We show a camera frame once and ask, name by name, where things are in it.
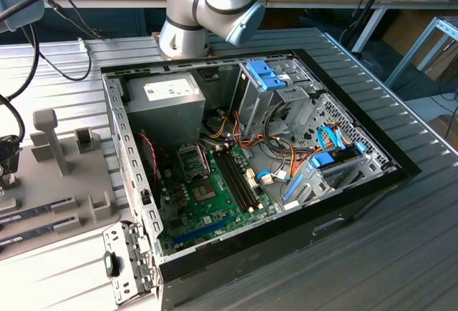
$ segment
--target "electronic equipment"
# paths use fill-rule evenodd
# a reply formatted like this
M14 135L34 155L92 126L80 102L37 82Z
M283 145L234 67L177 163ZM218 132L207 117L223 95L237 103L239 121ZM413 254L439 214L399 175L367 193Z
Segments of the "electronic equipment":
M102 80L134 217L104 232L118 305L154 295L171 310L419 173L303 50L102 68Z

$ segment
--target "connector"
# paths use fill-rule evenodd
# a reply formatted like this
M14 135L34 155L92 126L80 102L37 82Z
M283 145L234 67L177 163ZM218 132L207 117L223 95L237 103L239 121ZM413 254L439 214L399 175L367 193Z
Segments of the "connector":
M251 168L248 168L245 174L248 179L252 179L255 177L255 172Z
M264 185L273 183L272 175L270 174L263 175L263 177L261 177L260 180L263 182Z
M79 50L81 50L83 52L89 52L89 47L87 46L87 44L83 40L83 38L78 37L78 43L79 43Z

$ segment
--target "green motherboard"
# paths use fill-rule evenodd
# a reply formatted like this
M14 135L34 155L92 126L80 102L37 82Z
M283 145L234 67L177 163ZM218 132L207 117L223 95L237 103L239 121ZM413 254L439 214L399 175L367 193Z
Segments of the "green motherboard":
M250 188L245 173L250 169L240 147L233 147L225 152L231 160L230 168L237 167L238 172L228 174L227 162L221 162L217 152L205 155L210 166L210 174L185 181L185 172L177 166L163 174L164 184L161 196L160 214L164 231L159 239L165 254L170 255L187 247L211 240L226 232L244 227L276 213L269 196L261 187ZM195 168L198 163L190 163L192 157L186 158L186 165ZM235 191L233 176L245 179L245 194L255 200L256 207L247 208L240 203L240 191Z

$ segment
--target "slotted aluminum surface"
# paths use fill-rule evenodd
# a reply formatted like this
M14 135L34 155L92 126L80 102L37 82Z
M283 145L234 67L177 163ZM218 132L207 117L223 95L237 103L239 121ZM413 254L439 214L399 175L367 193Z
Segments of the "slotted aluminum surface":
M192 301L182 310L454 310L458 302L457 156L393 99L376 78L317 29L259 31L234 47L213 36L218 54L305 49L421 167L422 173L364 218L307 250ZM37 76L14 104L28 128L31 112L54 107L57 133L92 126L117 194L126 205L114 156L98 68L159 60L150 38L90 41L94 67L84 82L68 82L41 62ZM76 42L43 44L65 72L80 75L87 58ZM29 46L0 47L1 91L27 75ZM0 119L9 117L3 108ZM2 134L14 130L2 124ZM127 209L122 216L129 218ZM113 310L98 229L0 262L1 305L9 310ZM145 299L127 309L156 310Z

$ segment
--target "metal bracket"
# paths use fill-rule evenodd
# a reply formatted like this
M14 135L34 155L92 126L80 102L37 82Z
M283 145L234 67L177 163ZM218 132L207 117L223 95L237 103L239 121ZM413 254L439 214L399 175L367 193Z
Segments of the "metal bracket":
M139 224L118 222L103 232L105 249L117 261L119 274L113 277L114 298L121 305L135 297L154 292L159 277L148 238Z
M278 95L280 95L280 98L283 99L285 103L297 102L298 100L308 98L307 93L305 93L304 90L299 86L294 86L292 88L285 89L277 89L277 93Z

